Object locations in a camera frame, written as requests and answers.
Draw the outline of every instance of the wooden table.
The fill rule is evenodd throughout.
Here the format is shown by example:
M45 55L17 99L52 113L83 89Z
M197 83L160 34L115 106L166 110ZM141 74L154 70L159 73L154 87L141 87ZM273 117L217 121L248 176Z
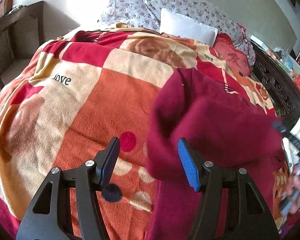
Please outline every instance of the wooden table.
M11 14L5 15L0 19L0 36L6 29L11 28L18 20L30 15L33 19L38 19L38 38L39 45L44 43L43 36L43 3L44 1L36 2L34 4L27 5ZM4 87L1 73L0 73L0 88Z
M288 74L256 43L251 41L256 62L251 75L261 82L280 112L283 123L291 130L300 117L300 91Z

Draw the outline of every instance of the red pillow with chinese character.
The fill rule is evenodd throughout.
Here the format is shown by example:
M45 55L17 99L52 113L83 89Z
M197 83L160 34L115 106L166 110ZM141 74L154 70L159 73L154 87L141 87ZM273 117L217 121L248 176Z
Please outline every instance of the red pillow with chinese character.
M233 46L227 34L219 33L213 47L225 58L230 68L240 71L245 76L250 75L251 69L246 55Z

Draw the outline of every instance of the blue rubber pad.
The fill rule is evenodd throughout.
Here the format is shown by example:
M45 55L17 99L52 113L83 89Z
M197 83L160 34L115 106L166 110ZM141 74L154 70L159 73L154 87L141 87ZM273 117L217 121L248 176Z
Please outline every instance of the blue rubber pad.
M185 170L189 185L198 192L200 189L199 172L182 139L179 139L178 141L178 154L182 162L183 169Z

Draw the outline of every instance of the metal screw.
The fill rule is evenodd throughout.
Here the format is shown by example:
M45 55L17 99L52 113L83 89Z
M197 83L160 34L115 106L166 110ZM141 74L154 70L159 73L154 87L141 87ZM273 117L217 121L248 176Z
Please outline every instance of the metal screw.
M56 174L56 173L58 173L59 171L60 171L60 168L54 167L54 168L52 168L51 173L52 173L52 174Z
M206 161L206 162L204 162L204 166L211 168L213 166L213 162Z
M88 161L86 161L85 164L86 164L87 167L90 167L94 164L94 161L93 160L88 160Z
M245 168L240 168L239 169L239 172L241 173L241 174L247 174L247 170L245 169Z

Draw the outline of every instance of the hand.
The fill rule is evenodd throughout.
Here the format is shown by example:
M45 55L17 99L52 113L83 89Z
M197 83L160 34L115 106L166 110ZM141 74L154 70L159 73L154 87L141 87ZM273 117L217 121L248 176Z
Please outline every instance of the hand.
M291 195L293 191L293 187L300 191L300 177L296 175L298 165L294 165L293 173L288 178L288 183L286 185L284 194ZM293 206L290 208L289 213L295 214L297 211L300 211L300 194L297 200L294 202Z

